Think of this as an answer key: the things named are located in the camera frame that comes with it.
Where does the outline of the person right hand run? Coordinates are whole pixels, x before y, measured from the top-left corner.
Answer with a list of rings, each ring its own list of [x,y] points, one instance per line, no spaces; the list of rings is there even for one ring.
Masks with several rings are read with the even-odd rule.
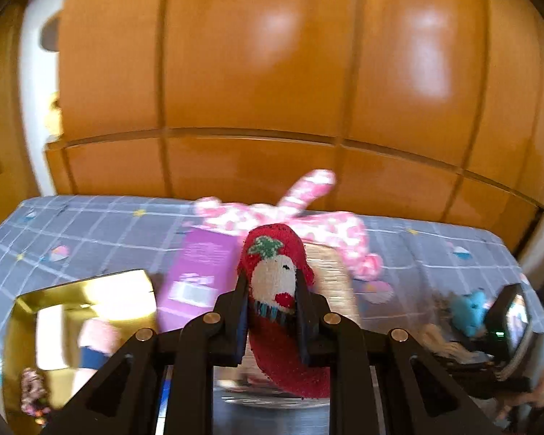
[[[544,371],[541,373],[537,386],[525,393],[507,394],[498,399],[497,419],[507,417],[510,410],[515,406],[522,406],[524,403],[532,406],[534,409],[544,408]]]

